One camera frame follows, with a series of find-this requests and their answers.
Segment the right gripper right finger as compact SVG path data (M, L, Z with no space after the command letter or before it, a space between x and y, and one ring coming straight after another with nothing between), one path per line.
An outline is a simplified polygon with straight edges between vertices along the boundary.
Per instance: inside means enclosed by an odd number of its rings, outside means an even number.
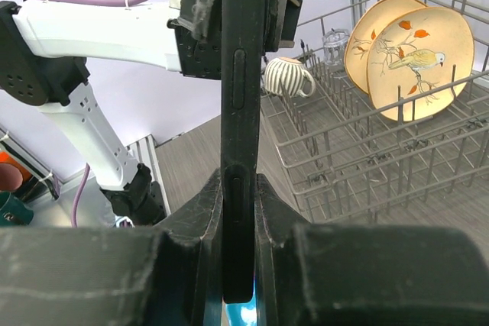
M255 256L260 325L488 323L488 267L464 232L312 224L261 174Z

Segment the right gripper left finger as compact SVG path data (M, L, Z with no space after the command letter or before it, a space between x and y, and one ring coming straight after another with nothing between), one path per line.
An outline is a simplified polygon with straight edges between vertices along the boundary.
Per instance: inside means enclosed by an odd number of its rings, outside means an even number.
M218 325L222 190L153 227L1 230L3 325Z

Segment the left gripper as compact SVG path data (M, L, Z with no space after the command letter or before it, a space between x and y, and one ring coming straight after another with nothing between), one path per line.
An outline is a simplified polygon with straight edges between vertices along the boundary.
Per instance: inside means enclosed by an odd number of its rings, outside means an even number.
M184 76L222 76L222 0L181 0L167 28L175 35Z

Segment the black smartphone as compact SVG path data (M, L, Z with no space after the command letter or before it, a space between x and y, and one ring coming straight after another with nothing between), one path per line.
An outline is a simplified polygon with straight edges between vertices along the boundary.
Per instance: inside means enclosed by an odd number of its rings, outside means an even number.
M254 288L254 187L266 0L222 0L222 290L249 302Z

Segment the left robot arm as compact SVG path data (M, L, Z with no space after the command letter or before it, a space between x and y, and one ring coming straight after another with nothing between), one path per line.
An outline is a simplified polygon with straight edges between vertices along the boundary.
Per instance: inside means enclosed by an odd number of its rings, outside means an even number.
M303 0L23 0L1 4L1 87L50 117L90 165L113 212L165 218L149 169L123 146L89 84L88 58L222 84L225 218L253 221L261 57L293 46Z

